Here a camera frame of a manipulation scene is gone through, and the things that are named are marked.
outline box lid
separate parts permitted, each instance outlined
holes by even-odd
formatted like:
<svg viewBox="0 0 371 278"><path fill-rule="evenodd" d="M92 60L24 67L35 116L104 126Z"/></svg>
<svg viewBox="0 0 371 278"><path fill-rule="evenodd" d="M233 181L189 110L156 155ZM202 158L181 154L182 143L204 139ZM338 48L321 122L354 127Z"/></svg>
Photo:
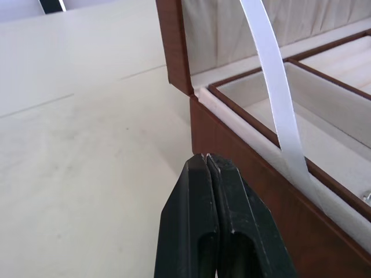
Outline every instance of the box lid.
<svg viewBox="0 0 371 278"><path fill-rule="evenodd" d="M368 0L263 2L283 58L371 28ZM260 66L239 0L157 0L157 9L169 82L183 93Z"/></svg>

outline white ribbon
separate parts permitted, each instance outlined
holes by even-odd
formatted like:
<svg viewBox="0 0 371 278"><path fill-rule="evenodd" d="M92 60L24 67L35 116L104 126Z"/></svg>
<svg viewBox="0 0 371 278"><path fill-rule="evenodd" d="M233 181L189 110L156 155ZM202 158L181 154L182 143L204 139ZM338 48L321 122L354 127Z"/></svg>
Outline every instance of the white ribbon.
<svg viewBox="0 0 371 278"><path fill-rule="evenodd" d="M240 2L259 55L282 157L291 177L290 182L312 202L321 206L315 184L310 180L285 68L267 12L261 0Z"/></svg>

